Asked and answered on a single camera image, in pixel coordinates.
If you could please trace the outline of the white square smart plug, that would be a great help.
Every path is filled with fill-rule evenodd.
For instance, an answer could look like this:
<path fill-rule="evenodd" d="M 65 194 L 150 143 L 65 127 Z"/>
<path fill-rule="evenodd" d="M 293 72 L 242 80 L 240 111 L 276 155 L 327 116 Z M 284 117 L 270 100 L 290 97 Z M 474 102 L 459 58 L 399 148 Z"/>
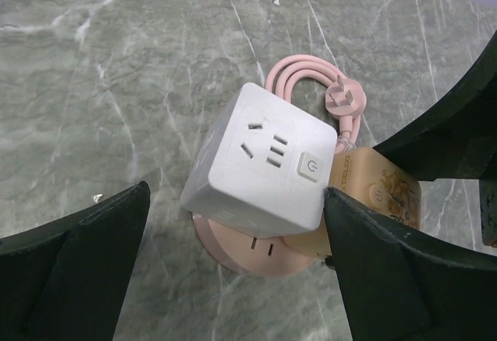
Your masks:
<path fill-rule="evenodd" d="M 207 132 L 181 206 L 256 238 L 314 231 L 337 138 L 334 127 L 246 83 Z"/>

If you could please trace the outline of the pink round power socket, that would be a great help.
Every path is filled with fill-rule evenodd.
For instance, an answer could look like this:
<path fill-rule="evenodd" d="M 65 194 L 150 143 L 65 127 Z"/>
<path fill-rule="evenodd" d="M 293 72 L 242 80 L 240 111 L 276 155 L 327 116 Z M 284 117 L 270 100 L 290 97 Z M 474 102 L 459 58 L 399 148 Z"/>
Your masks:
<path fill-rule="evenodd" d="M 276 238 L 254 238 L 198 214 L 193 223 L 209 254 L 237 273 L 289 276 L 332 255 L 324 222 L 315 231 Z"/>

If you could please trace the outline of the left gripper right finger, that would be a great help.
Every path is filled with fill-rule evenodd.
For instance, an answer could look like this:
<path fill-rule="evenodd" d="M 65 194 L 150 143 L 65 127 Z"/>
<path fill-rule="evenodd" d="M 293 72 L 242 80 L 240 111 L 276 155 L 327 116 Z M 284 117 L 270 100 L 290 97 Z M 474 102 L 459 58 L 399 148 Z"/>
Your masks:
<path fill-rule="evenodd" d="M 325 224 L 354 340 L 494 340 L 496 257 L 325 194 Z"/>

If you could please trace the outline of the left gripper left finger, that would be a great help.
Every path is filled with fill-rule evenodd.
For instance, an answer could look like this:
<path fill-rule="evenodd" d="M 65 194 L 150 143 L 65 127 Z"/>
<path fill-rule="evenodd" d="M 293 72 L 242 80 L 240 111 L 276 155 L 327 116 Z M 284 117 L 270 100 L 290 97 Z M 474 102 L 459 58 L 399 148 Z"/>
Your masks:
<path fill-rule="evenodd" d="M 3 340 L 111 340 L 151 204 L 141 181 L 1 240 Z"/>

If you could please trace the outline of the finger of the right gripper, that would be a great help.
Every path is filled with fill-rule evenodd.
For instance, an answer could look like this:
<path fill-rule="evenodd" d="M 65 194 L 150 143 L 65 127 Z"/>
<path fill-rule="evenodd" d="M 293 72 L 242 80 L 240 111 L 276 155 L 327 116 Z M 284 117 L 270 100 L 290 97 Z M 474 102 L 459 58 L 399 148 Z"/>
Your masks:
<path fill-rule="evenodd" d="M 496 179 L 496 36 L 440 101 L 374 150 L 419 181 Z"/>

